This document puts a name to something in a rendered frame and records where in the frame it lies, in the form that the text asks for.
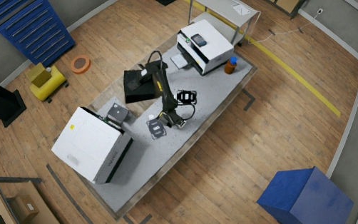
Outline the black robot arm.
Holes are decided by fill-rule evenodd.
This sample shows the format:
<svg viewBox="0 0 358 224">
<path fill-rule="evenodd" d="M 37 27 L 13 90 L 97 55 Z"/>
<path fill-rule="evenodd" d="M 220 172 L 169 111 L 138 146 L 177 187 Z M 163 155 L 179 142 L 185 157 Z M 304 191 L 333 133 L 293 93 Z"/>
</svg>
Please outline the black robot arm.
<svg viewBox="0 0 358 224">
<path fill-rule="evenodd" d="M 178 106 L 175 105 L 170 99 L 171 96 L 171 98 L 176 103 L 178 103 L 178 101 L 174 98 L 174 95 L 172 94 L 168 83 L 168 79 L 166 75 L 166 68 L 168 68 L 167 63 L 163 62 L 163 68 L 164 69 L 161 70 L 161 60 L 146 63 L 145 68 L 141 71 L 138 71 L 136 75 L 134 75 L 135 79 L 132 80 L 130 83 L 128 83 L 127 86 L 129 87 L 130 90 L 134 91 L 135 89 L 137 89 L 137 87 L 141 86 L 146 81 L 151 79 L 149 75 L 154 73 L 154 76 L 158 81 L 158 85 L 162 96 L 162 104 L 163 104 L 162 109 L 165 115 L 165 119 L 170 122 L 171 126 L 174 126 L 175 124 L 179 125 L 183 118 L 181 118 L 179 115 L 176 114 L 175 108 L 177 108 Z"/>
</svg>

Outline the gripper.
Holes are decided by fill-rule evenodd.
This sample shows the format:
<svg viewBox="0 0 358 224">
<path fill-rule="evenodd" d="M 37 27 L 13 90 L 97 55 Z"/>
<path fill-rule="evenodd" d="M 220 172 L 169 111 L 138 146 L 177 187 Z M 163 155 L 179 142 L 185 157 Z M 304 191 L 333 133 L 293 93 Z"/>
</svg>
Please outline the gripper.
<svg viewBox="0 0 358 224">
<path fill-rule="evenodd" d="M 162 123 L 164 126 L 166 126 L 166 125 L 168 124 L 168 120 L 165 119 L 164 113 L 162 113 L 162 114 L 160 115 L 158 121 L 159 121 L 160 123 Z"/>
</svg>

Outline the brown bottle with blue cap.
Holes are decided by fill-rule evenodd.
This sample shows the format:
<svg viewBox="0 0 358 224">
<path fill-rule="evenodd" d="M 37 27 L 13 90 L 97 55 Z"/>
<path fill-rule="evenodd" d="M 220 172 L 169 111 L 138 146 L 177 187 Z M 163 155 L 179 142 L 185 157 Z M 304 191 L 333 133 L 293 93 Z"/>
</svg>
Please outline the brown bottle with blue cap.
<svg viewBox="0 0 358 224">
<path fill-rule="evenodd" d="M 237 58 L 234 56 L 230 60 L 227 61 L 227 64 L 224 69 L 224 72 L 227 75 L 231 75 L 233 73 L 233 71 L 235 70 L 235 67 L 237 66 L 236 62 L 237 62 Z"/>
</svg>

